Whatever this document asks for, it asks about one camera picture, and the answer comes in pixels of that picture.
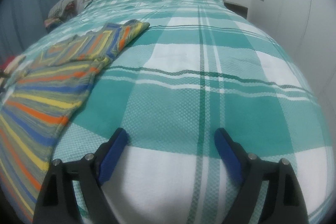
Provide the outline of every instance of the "metal bolt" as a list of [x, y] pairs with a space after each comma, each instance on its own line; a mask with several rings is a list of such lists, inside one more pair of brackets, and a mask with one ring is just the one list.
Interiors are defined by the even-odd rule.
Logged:
[[92, 160], [93, 157], [94, 157], [94, 154], [92, 154], [92, 153], [88, 153], [88, 154], [85, 155], [86, 160]]
[[282, 162], [284, 165], [288, 165], [288, 164], [289, 164], [289, 160], [288, 160], [288, 159], [285, 159], [285, 158], [282, 158], [282, 159], [281, 159], [281, 162]]
[[250, 160], [255, 160], [257, 158], [257, 155], [253, 153], [248, 153], [247, 156], [249, 157]]
[[60, 159], [55, 159], [55, 160], [52, 161], [52, 164], [53, 164], [54, 166], [57, 166], [57, 165], [59, 165], [60, 162], [61, 162]]

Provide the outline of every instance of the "curtain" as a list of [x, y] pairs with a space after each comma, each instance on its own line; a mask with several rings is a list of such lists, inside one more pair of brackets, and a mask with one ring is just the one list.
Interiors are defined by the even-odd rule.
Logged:
[[47, 34], [44, 20], [59, 0], [2, 0], [0, 3], [0, 63], [18, 55]]

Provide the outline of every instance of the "teal plaid bedspread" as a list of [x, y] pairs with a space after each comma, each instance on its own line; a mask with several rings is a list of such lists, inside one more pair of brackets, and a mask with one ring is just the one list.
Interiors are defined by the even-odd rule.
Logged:
[[310, 223], [318, 223], [334, 182], [320, 106], [284, 50], [222, 0], [94, 0], [31, 46], [25, 62], [75, 34], [130, 19], [150, 28], [98, 76], [53, 158], [80, 159], [123, 127], [129, 144], [103, 185], [121, 223], [221, 223], [238, 192], [213, 142], [225, 127], [246, 151], [290, 160]]

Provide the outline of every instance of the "colorful striped throw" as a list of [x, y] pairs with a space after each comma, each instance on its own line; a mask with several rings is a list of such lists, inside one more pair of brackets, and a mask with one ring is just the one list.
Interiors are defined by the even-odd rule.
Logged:
[[1, 186], [21, 219], [32, 221], [36, 199], [60, 133], [88, 97], [95, 75], [149, 23], [108, 23], [43, 51], [16, 78], [0, 111]]

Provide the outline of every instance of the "bedside table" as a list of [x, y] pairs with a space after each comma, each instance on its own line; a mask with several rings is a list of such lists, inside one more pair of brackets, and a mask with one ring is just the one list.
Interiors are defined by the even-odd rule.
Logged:
[[223, 2], [226, 8], [235, 12], [237, 15], [242, 16], [245, 19], [247, 18], [247, 7], [241, 6], [237, 3], [227, 2], [225, 0], [223, 0]]

